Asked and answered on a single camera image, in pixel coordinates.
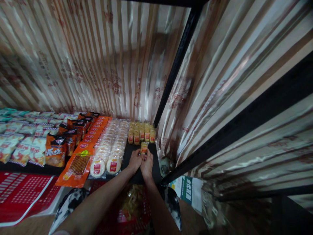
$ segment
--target orange snack package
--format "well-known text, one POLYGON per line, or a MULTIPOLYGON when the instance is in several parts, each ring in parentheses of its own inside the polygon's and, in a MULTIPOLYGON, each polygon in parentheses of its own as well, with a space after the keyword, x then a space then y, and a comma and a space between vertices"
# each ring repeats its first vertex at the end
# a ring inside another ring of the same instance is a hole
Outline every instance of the orange snack package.
POLYGON ((47 135, 45 159, 46 164, 56 167, 64 167, 66 154, 66 142, 64 136, 47 135))

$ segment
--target satin curtain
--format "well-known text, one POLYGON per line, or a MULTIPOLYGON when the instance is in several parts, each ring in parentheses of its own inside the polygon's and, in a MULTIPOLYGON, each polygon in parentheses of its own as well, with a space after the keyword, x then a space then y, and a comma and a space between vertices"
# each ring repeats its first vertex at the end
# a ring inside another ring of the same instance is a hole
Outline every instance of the satin curtain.
POLYGON ((0 1, 1 107, 153 122, 190 9, 0 1))

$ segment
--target hand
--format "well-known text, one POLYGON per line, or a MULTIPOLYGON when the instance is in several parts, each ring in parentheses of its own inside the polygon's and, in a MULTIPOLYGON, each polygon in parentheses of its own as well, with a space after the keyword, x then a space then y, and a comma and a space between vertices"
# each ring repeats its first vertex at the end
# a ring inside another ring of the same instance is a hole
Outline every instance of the hand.
POLYGON ((143 156, 143 161, 140 166, 140 170, 143 176, 145 183, 148 183, 152 178, 152 167, 153 167, 153 154, 150 153, 150 150, 147 149, 147 155, 141 154, 143 156))
POLYGON ((138 156, 138 153, 140 152, 140 149, 137 149, 136 151, 133 151, 129 160, 129 164, 127 168, 131 169, 132 173, 135 174, 138 168, 141 165, 142 156, 138 156))

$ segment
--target black and white fabric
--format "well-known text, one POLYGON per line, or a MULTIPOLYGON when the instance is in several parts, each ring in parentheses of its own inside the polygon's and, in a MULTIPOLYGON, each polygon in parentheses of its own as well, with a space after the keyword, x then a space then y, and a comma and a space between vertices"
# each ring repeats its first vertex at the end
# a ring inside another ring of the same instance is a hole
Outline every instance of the black and white fabric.
MULTIPOLYGON (((178 196, 176 192, 170 187, 160 187, 159 192, 165 201, 167 208, 169 209, 173 219, 179 230, 182 229, 182 218, 180 214, 180 207, 178 202, 178 196)), ((79 204, 81 204, 89 195, 89 191, 85 188, 72 189, 62 200, 57 210, 55 219, 50 228, 49 235, 59 227, 59 225, 68 217, 79 204)), ((153 223, 150 223, 150 227, 147 228, 148 234, 154 234, 153 223)))

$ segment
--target wooden floor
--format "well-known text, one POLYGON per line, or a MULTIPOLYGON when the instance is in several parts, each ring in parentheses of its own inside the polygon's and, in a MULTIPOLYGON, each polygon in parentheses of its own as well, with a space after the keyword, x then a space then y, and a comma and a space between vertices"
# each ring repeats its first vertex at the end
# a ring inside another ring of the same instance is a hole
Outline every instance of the wooden floor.
MULTIPOLYGON (((182 214, 182 234, 183 235, 206 235, 206 229, 203 218, 198 215, 194 209, 186 202, 179 200, 180 211, 182 214)), ((54 215, 38 216, 26 218, 21 223, 12 227, 1 227, 1 235, 47 235, 54 215)))

